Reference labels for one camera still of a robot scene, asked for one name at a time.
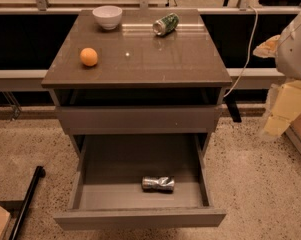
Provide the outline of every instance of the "open drawer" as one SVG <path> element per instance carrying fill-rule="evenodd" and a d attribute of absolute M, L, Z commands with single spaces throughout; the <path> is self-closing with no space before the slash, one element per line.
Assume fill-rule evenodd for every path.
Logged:
<path fill-rule="evenodd" d="M 57 107 L 66 134 L 212 132 L 219 106 Z"/>
<path fill-rule="evenodd" d="M 174 176 L 172 193 L 144 192 L 144 176 Z M 65 230 L 218 226 L 196 134 L 86 136 Z"/>

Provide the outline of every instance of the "soda can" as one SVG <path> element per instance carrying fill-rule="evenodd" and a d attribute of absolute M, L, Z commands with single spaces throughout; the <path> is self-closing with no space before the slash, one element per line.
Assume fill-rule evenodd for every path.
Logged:
<path fill-rule="evenodd" d="M 143 177 L 142 189 L 172 192 L 174 190 L 174 177 Z"/>
<path fill-rule="evenodd" d="M 175 13 L 170 13 L 169 15 L 157 20 L 153 23 L 153 31 L 158 36 L 164 36 L 174 30 L 179 23 L 179 17 Z"/>

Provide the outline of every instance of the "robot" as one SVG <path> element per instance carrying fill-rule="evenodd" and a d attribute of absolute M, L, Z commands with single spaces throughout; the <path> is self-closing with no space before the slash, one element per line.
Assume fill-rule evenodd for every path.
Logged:
<path fill-rule="evenodd" d="M 281 86 L 271 86 L 261 133 L 278 138 L 301 114 L 301 12 L 282 31 L 253 51 L 261 58 L 275 58 L 277 70 L 287 77 Z"/>

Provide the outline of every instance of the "terrazzo floor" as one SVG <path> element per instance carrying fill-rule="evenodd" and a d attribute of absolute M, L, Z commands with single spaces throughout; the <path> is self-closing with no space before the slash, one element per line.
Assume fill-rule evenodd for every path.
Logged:
<path fill-rule="evenodd" d="M 0 200 L 23 199 L 36 166 L 46 171 L 21 240 L 301 240 L 301 155 L 286 136 L 262 140 L 260 116 L 243 117 L 242 123 L 221 117 L 209 143 L 207 183 L 214 206 L 227 212 L 219 227 L 67 232 L 52 216 L 67 208 L 78 163 L 69 138 L 51 111 L 7 117 L 0 113 Z"/>

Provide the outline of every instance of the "white bowl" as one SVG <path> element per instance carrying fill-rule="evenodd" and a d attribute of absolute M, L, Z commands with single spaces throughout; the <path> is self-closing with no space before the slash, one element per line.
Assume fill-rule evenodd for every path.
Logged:
<path fill-rule="evenodd" d="M 122 18 L 122 9 L 117 6 L 105 5 L 95 8 L 92 14 L 96 22 L 104 29 L 116 28 Z"/>

